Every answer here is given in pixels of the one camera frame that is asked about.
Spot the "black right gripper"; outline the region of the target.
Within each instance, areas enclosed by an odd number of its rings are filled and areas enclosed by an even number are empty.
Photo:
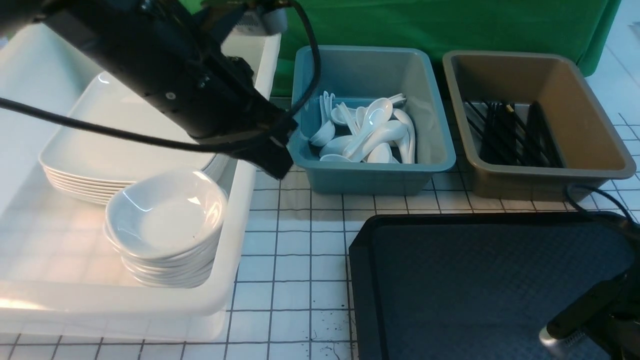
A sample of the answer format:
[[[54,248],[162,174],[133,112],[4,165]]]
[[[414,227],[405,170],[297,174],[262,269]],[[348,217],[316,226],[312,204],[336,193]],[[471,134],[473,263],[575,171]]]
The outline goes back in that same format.
[[[639,328],[639,278],[629,270],[597,282],[570,303],[542,328],[539,341],[560,360],[584,338],[611,360],[637,360]]]

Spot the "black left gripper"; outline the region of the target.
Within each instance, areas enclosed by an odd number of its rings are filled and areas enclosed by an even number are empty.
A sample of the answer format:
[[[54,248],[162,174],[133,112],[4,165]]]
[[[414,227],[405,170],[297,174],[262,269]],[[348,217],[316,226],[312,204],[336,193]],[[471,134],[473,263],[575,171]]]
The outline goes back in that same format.
[[[42,21],[202,144],[240,146],[235,159],[282,180],[298,128],[254,87],[249,64],[224,41],[252,3],[44,0]]]

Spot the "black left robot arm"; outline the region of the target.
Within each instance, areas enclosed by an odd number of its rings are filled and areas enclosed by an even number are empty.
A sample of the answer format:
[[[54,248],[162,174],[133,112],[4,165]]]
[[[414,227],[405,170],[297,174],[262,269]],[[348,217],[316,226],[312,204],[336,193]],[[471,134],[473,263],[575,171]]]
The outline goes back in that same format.
[[[193,143],[76,120],[2,98],[4,110],[124,141],[249,162],[275,179],[293,166],[287,149],[295,110],[272,104],[253,70],[222,45],[249,14],[294,1],[202,0],[192,13],[179,0],[3,0],[1,33],[44,24],[178,125]]]

